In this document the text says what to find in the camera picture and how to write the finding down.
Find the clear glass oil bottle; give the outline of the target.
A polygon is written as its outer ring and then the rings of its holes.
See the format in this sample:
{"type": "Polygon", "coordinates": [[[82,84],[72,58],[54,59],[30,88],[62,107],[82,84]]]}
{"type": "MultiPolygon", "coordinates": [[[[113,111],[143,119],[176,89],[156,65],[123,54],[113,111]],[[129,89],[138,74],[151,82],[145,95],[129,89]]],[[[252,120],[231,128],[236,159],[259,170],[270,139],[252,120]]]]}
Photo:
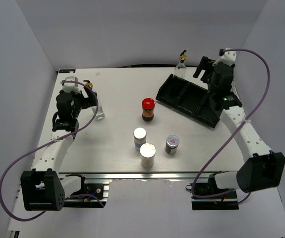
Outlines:
{"type": "Polygon", "coordinates": [[[93,84],[91,83],[90,80],[84,80],[83,81],[85,83],[86,86],[88,86],[89,88],[92,89],[92,91],[96,94],[97,96],[97,100],[98,100],[98,106],[92,106],[91,109],[93,112],[97,110],[97,113],[96,113],[96,116],[95,116],[95,119],[96,120],[101,120],[101,119],[104,119],[105,118],[105,113],[104,113],[104,110],[103,110],[103,107],[102,107],[102,103],[101,103],[101,100],[99,98],[99,95],[97,94],[97,91],[93,89],[93,84]]]}

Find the dark-filled glass oil bottle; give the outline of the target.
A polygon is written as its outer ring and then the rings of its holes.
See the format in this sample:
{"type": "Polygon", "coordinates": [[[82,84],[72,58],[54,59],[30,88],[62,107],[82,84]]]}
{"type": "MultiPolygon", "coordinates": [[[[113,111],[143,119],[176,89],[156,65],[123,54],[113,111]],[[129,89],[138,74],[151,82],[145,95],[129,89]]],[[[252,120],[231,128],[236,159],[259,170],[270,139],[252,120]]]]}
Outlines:
{"type": "Polygon", "coordinates": [[[179,55],[179,63],[176,65],[176,67],[174,68],[174,71],[173,71],[173,75],[176,77],[179,77],[181,79],[185,78],[186,69],[187,69],[186,65],[185,65],[185,61],[187,59],[186,52],[187,52],[187,50],[184,50],[179,55]]]}

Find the black compartment tray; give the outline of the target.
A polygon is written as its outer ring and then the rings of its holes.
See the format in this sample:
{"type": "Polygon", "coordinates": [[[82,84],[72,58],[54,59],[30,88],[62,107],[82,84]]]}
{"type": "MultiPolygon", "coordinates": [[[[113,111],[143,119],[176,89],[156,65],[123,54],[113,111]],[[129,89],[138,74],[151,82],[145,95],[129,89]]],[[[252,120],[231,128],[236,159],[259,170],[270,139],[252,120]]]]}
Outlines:
{"type": "Polygon", "coordinates": [[[173,74],[159,88],[156,100],[211,128],[219,122],[210,107],[207,90],[173,74]]]}

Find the red-lid sauce jar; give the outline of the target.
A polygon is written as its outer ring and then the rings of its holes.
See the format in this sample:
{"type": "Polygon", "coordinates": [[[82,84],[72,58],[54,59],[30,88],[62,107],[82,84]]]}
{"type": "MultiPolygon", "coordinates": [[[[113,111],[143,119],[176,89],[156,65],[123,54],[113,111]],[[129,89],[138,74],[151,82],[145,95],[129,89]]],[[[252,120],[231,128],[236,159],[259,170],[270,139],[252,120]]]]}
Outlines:
{"type": "Polygon", "coordinates": [[[151,121],[154,118],[155,101],[152,98],[145,98],[142,101],[142,119],[151,121]]]}

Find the blue-label silver-lid shaker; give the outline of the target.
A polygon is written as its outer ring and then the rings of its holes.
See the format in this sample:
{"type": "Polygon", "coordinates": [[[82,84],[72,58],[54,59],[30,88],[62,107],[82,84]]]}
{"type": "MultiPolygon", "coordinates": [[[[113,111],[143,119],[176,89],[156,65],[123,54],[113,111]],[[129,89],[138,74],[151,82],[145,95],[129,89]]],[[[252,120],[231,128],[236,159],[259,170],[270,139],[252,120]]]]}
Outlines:
{"type": "Polygon", "coordinates": [[[133,132],[134,146],[136,150],[140,150],[140,147],[146,143],[147,132],[144,128],[138,127],[133,132]]]}

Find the red-label spice jar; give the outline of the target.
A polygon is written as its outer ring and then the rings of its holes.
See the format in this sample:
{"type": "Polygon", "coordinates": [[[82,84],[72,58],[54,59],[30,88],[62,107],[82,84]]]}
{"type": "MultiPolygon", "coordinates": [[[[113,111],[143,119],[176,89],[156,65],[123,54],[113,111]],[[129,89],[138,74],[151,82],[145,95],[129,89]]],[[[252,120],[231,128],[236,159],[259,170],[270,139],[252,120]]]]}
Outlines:
{"type": "Polygon", "coordinates": [[[169,135],[166,139],[165,151],[174,154],[179,146],[179,138],[176,135],[169,135]]]}

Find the white silver-lid shaker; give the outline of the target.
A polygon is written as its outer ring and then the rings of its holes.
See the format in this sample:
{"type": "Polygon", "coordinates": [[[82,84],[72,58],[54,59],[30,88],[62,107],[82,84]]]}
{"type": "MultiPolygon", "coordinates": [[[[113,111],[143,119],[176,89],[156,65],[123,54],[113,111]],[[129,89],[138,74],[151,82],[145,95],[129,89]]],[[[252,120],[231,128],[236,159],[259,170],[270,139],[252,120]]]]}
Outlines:
{"type": "Polygon", "coordinates": [[[150,168],[154,164],[156,147],[151,143],[145,143],[140,147],[141,165],[150,168]]]}

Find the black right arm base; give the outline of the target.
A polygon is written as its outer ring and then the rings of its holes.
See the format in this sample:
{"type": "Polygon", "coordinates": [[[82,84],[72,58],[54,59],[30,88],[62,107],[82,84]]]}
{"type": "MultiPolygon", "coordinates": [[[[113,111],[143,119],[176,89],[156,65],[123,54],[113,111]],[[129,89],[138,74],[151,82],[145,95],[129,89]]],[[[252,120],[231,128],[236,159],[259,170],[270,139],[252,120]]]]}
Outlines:
{"type": "MultiPolygon", "coordinates": [[[[207,181],[197,182],[194,187],[194,192],[199,196],[210,196],[218,193],[223,193],[228,189],[217,188],[215,174],[209,175],[207,181]]],[[[210,198],[197,198],[191,194],[191,205],[193,211],[216,211],[216,210],[238,210],[236,191],[221,196],[210,198]]]]}

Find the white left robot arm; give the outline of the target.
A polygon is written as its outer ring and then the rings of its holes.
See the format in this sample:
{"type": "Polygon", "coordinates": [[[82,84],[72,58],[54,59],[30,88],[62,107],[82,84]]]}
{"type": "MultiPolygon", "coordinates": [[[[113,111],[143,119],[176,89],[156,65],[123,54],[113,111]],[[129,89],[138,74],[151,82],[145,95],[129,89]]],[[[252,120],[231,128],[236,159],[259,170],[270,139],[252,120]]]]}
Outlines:
{"type": "Polygon", "coordinates": [[[60,90],[56,97],[57,111],[52,118],[50,145],[30,171],[20,178],[24,207],[27,211],[59,211],[71,195],[82,198],[88,193],[88,185],[81,175],[59,178],[59,170],[65,155],[79,130],[78,117],[83,109],[98,103],[97,94],[85,88],[81,91],[60,90]]]}

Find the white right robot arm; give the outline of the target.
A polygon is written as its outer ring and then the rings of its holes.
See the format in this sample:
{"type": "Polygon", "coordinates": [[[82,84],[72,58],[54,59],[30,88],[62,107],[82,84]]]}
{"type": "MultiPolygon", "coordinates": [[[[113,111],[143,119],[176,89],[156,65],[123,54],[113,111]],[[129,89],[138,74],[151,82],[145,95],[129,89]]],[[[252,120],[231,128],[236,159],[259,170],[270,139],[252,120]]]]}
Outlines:
{"type": "Polygon", "coordinates": [[[285,166],[285,157],[274,152],[258,135],[240,99],[232,90],[234,59],[219,60],[202,57],[194,73],[197,78],[205,71],[201,81],[208,85],[210,108],[227,126],[243,156],[244,164],[238,171],[219,172],[210,175],[204,190],[195,188],[190,192],[193,198],[218,198],[236,189],[245,193],[279,186],[285,166]]]}

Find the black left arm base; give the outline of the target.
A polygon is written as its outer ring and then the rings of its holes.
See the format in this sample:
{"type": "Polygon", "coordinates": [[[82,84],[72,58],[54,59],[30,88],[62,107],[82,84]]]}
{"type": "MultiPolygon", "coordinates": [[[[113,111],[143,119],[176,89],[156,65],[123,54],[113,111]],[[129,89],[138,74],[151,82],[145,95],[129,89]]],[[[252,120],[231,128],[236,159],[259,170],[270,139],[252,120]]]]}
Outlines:
{"type": "Polygon", "coordinates": [[[81,178],[81,188],[65,199],[64,208],[103,208],[109,194],[110,180],[100,178],[81,178]]]}

